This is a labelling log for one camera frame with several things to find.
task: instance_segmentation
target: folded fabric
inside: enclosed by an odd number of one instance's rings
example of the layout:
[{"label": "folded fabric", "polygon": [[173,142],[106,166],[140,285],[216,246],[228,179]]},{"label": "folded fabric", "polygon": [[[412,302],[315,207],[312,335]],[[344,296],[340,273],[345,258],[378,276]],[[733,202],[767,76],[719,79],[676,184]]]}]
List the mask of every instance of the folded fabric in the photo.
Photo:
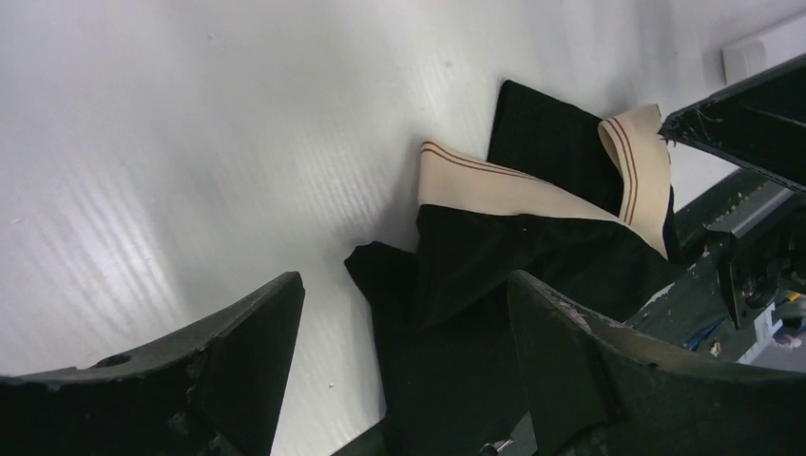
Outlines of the folded fabric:
[{"label": "folded fabric", "polygon": [[656,104],[602,120],[505,81],[487,159],[619,216],[662,255],[679,262],[670,160],[660,129]]},{"label": "folded fabric", "polygon": [[[496,157],[517,169],[425,142],[416,253],[374,242],[345,261],[372,308],[387,402],[384,434],[393,456],[475,456],[483,444],[504,440],[526,412],[504,289],[509,272],[526,270],[624,321],[683,271],[664,258],[670,242],[653,237],[658,211],[646,218],[654,225],[632,225],[622,217],[641,206],[631,196],[623,208],[635,183],[622,182],[609,158],[612,144],[605,147],[599,137],[600,121],[558,103],[502,108],[499,100],[503,112],[496,113],[490,156],[499,144]],[[578,128],[578,134],[565,130],[553,159],[576,162],[585,179],[560,169],[563,164],[536,177],[541,173],[531,168],[549,169],[551,153],[535,160],[531,147],[520,153],[500,147],[501,132],[529,136],[543,128],[537,121],[509,125],[512,106],[542,110],[546,119],[565,117],[568,122],[558,124]],[[651,142],[651,135],[635,139],[645,128],[627,133],[632,143]],[[556,135],[545,127],[534,143],[548,144]],[[598,155],[588,160],[586,150],[594,144]],[[612,151],[618,157],[625,149]],[[663,208],[661,225],[666,213]]]}]

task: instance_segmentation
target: black garment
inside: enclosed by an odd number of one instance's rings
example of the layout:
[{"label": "black garment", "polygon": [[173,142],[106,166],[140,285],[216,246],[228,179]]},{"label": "black garment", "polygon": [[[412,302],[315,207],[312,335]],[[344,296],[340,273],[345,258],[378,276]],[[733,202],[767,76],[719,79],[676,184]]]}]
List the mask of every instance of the black garment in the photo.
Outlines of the black garment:
[{"label": "black garment", "polygon": [[[577,162],[553,178],[539,177],[569,185],[566,190],[618,214],[623,192],[618,171],[601,144],[601,161],[585,159],[599,141],[597,119],[542,97],[532,105],[499,102],[490,156],[526,173]],[[554,127],[541,130],[537,120],[510,124],[511,105],[545,111],[556,125],[576,125],[573,134],[564,134],[574,139],[550,153]],[[549,150],[541,151],[540,160],[525,146],[499,155],[502,134],[533,137]],[[613,169],[589,169],[605,165]],[[564,180],[576,172],[586,179],[576,186]],[[504,288],[511,271],[527,270],[619,321],[682,272],[613,221],[491,216],[424,204],[417,229],[415,255],[374,242],[345,261],[373,311],[387,401],[383,426],[393,456],[475,456],[484,443],[504,440],[526,412]]]},{"label": "black garment", "polygon": [[[504,81],[487,161],[516,169],[619,215],[622,176],[597,134],[602,119],[525,85]],[[663,225],[666,252],[682,262],[672,189]]]}]

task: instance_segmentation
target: brown stripe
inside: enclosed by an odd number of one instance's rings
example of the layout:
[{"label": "brown stripe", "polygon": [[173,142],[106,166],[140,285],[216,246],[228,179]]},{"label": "brown stripe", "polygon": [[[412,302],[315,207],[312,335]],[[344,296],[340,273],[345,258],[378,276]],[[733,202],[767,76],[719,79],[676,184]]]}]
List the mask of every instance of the brown stripe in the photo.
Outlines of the brown stripe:
[{"label": "brown stripe", "polygon": [[539,180],[539,179],[535,178],[534,176],[531,176],[530,174],[523,173],[523,172],[518,171],[516,169],[506,168],[505,166],[501,166],[501,165],[498,165],[498,164],[495,164],[495,163],[479,162],[479,161],[473,161],[473,160],[470,160],[470,159],[467,159],[467,158],[464,158],[464,157],[459,157],[456,154],[446,150],[444,147],[442,147],[441,145],[439,145],[439,144],[437,144],[436,142],[433,142],[433,141],[424,141],[423,146],[425,146],[426,144],[436,147],[437,149],[439,149],[442,152],[450,155],[451,157],[454,157],[455,159],[457,159],[457,160],[459,160],[461,162],[472,163],[472,164],[477,165],[477,166],[483,166],[483,167],[486,167],[486,168],[497,169],[499,171],[505,171],[505,172],[509,172],[509,173],[518,174],[518,175],[523,176],[525,178],[535,179],[537,181],[543,181],[543,180]]},{"label": "brown stripe", "polygon": [[[453,164],[456,164],[456,165],[462,166],[463,168],[475,169],[476,171],[483,171],[483,172],[485,172],[485,173],[500,174],[500,175],[503,175],[503,176],[510,176],[510,177],[513,177],[513,178],[527,179],[527,180],[530,180],[530,181],[538,181],[538,182],[543,182],[542,180],[537,180],[537,179],[535,179],[535,178],[533,178],[533,177],[531,177],[531,176],[522,176],[522,175],[520,175],[520,174],[506,173],[506,172],[504,172],[504,171],[498,171],[498,170],[495,170],[495,169],[490,169],[490,168],[487,168],[487,167],[482,167],[482,166],[471,166],[471,165],[469,165],[469,164],[462,163],[461,161],[459,161],[459,160],[462,160],[462,159],[460,159],[460,158],[458,158],[458,157],[454,157],[453,155],[451,155],[451,154],[449,154],[448,152],[445,152],[445,151],[443,151],[443,150],[434,150],[434,149],[429,149],[429,148],[427,148],[427,147],[423,147],[423,149],[420,151],[420,153],[425,153],[425,152],[431,152],[432,154],[434,154],[435,156],[439,157],[440,159],[442,159],[442,160],[444,160],[444,161],[446,161],[446,162],[451,162],[451,163],[453,163]],[[445,153],[446,153],[446,154],[448,154],[450,157],[453,157],[453,158],[455,158],[455,159],[459,159],[459,160],[457,160],[457,161],[452,160],[451,158],[446,157],[445,155],[443,155],[443,154],[442,154],[442,153],[440,153],[440,152],[445,152]],[[470,162],[470,163],[472,163],[472,164],[478,164],[478,163],[475,163],[475,162],[473,162],[473,161],[466,161],[466,162]]]},{"label": "brown stripe", "polygon": [[629,159],[632,161],[632,171],[633,175],[635,175],[635,197],[633,197],[632,200],[632,209],[630,210],[630,220],[627,222],[627,224],[630,224],[632,223],[632,220],[635,218],[635,208],[636,206],[638,206],[638,168],[635,165],[635,156],[632,153],[632,144],[630,144],[629,137],[627,136],[626,130],[624,130],[624,126],[615,117],[613,118],[613,121],[622,130],[622,133],[624,133],[624,138],[627,140],[627,150],[629,151]]},{"label": "brown stripe", "polygon": [[[612,122],[613,120],[614,119],[605,119],[604,121],[607,122],[610,125],[610,128],[613,129],[613,132],[616,133],[616,137],[619,139],[619,143],[622,145],[622,150],[624,151],[624,159],[626,160],[626,155],[627,155],[626,149],[627,148],[624,145],[624,140],[622,139],[622,135],[619,132],[619,129],[616,128],[615,124],[613,124],[613,122]],[[627,221],[627,217],[629,215],[629,210],[630,210],[630,207],[631,207],[631,204],[632,204],[632,192],[633,192],[633,190],[635,190],[636,185],[635,185],[635,180],[632,177],[632,168],[630,168],[628,162],[624,163],[624,165],[625,165],[624,167],[627,168],[627,173],[626,174],[627,174],[627,178],[629,179],[629,184],[630,184],[630,191],[627,194],[627,203],[626,203],[626,206],[624,207],[624,222],[629,224],[629,221]]]}]

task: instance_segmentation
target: white wall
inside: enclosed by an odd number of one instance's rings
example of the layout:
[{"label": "white wall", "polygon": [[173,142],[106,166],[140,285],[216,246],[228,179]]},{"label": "white wall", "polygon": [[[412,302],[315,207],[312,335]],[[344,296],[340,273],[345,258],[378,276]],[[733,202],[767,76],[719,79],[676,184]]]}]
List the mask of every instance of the white wall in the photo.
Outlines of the white wall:
[{"label": "white wall", "polygon": [[[504,78],[599,115],[723,85],[806,0],[0,0],[0,371],[84,367],[286,270],[308,290],[277,456],[382,415],[341,260],[413,247],[417,143],[484,157]],[[732,166],[673,151],[678,207]]]}]

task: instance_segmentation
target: machine part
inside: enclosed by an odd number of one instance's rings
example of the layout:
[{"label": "machine part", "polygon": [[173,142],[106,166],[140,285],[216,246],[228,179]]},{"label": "machine part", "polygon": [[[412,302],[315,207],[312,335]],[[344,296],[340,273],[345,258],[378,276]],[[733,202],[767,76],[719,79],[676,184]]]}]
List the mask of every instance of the machine part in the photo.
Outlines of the machine part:
[{"label": "machine part", "polygon": [[775,320],[802,320],[806,317],[806,299],[800,299],[801,294],[792,292],[776,305],[773,312]]},{"label": "machine part", "polygon": [[661,135],[806,193],[806,54],[671,114]]},{"label": "machine part", "polygon": [[304,293],[286,273],[91,368],[0,378],[0,453],[269,454]]},{"label": "machine part", "polygon": [[753,327],[756,330],[756,342],[739,358],[737,363],[751,364],[773,342],[777,331],[783,327],[782,321],[773,319],[775,310],[775,304],[770,305],[753,320]]},{"label": "machine part", "polygon": [[720,292],[738,329],[770,305],[790,266],[792,219],[801,196],[768,182],[734,212],[708,226],[727,238],[719,253]]},{"label": "machine part", "polygon": [[541,456],[798,454],[806,375],[675,347],[524,272],[509,311]]},{"label": "machine part", "polygon": [[724,321],[724,318],[720,318],[719,320],[711,323],[710,325],[702,328],[701,330],[697,331],[694,334],[694,337],[689,339],[686,343],[682,345],[682,347],[690,352],[696,352],[697,349],[700,347],[700,344],[703,340],[707,339],[709,335]]}]

